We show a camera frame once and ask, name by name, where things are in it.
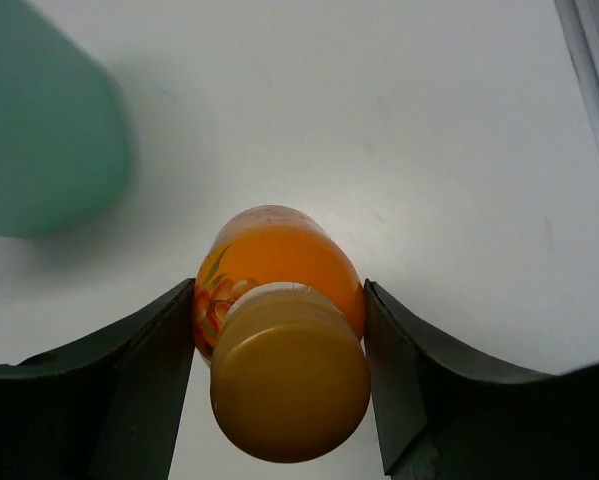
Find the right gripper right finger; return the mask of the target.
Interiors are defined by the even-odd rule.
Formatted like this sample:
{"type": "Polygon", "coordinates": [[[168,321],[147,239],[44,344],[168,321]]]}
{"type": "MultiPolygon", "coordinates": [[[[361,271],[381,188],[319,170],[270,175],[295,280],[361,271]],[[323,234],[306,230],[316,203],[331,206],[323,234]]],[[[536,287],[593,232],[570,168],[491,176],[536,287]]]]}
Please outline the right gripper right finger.
{"type": "Polygon", "coordinates": [[[367,281],[365,347],[392,479],[599,479],[599,363],[551,375],[485,354],[367,281]]]}

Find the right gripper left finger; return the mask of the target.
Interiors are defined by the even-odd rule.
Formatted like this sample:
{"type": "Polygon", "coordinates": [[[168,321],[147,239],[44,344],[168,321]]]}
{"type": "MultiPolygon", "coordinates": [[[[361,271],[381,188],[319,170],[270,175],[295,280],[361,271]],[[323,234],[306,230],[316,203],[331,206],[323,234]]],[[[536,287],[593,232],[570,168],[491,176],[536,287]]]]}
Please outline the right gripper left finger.
{"type": "Polygon", "coordinates": [[[195,351],[194,282],[0,364],[0,479],[166,479],[195,351]]]}

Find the orange juice bottle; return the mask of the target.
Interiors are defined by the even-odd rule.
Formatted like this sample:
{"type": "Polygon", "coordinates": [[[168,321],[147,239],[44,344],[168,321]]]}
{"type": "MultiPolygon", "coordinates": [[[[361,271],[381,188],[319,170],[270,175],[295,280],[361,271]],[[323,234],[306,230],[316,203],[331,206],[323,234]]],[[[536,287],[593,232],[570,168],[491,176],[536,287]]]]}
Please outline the orange juice bottle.
{"type": "Polygon", "coordinates": [[[307,214],[263,205],[230,219],[197,273],[192,321],[215,420],[245,453],[312,460],[363,419],[371,389],[364,289],[307,214]]]}

